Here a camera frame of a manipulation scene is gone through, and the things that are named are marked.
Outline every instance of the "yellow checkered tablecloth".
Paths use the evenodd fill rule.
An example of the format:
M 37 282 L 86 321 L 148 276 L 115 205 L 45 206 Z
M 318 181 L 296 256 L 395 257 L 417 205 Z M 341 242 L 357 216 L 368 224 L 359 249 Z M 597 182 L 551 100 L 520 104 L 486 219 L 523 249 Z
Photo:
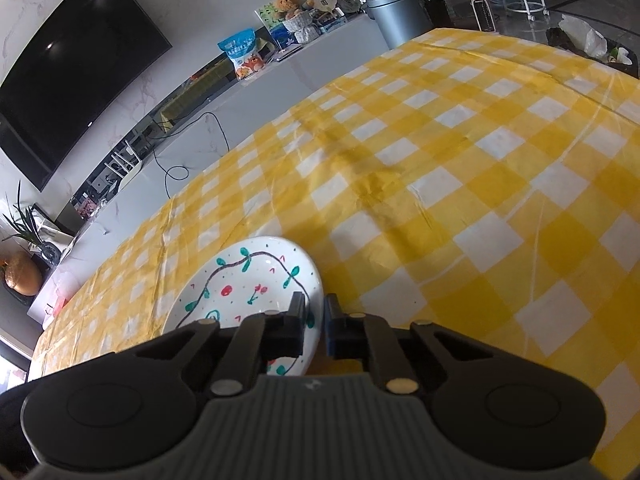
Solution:
M 640 450 L 639 123 L 629 76 L 434 30 L 315 92 L 169 200 L 42 335 L 31 377 L 158 336 L 221 248 L 282 235 L 348 310 L 430 318 L 595 388 L 608 419 L 593 460 L 622 478 Z

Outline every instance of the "metal screw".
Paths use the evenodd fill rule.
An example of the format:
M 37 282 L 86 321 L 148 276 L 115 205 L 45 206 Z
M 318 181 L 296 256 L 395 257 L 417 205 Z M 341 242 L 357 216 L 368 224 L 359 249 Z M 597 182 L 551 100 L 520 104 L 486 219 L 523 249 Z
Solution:
M 242 384 L 235 379 L 220 379 L 211 385 L 211 391 L 220 397 L 231 397 L 242 391 Z
M 392 394 L 408 395 L 418 390 L 418 383 L 412 379 L 399 377 L 397 379 L 391 379 L 386 384 L 386 389 Z

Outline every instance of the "gray trash can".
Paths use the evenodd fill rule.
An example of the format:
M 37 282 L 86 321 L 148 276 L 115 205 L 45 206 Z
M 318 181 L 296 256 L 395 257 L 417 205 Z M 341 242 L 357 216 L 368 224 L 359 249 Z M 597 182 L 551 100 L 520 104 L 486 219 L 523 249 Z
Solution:
M 433 29 L 419 0 L 367 0 L 367 14 L 376 20 L 389 48 Z

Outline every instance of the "decorative vase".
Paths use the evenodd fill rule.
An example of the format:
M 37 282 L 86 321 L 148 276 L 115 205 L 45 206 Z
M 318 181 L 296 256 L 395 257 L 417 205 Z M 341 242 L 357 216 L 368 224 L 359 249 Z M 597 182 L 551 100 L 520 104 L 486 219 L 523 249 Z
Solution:
M 29 255 L 23 251 L 1 261 L 4 280 L 9 288 L 24 296 L 35 296 L 42 286 L 42 275 Z
M 453 28 L 453 22 L 444 0 L 431 0 L 424 3 L 424 10 L 435 28 Z
M 55 267 L 60 263 L 60 256 L 62 256 L 62 252 L 60 252 L 60 249 L 51 242 L 44 242 L 40 246 L 40 255 L 49 267 Z

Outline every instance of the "snack bag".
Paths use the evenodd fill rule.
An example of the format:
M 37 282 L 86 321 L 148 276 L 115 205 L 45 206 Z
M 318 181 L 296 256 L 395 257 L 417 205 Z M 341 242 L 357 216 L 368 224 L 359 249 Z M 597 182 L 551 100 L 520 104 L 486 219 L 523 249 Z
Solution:
M 252 76 L 264 68 L 264 62 L 258 53 L 255 32 L 248 28 L 218 43 L 218 47 L 234 64 L 238 79 Z

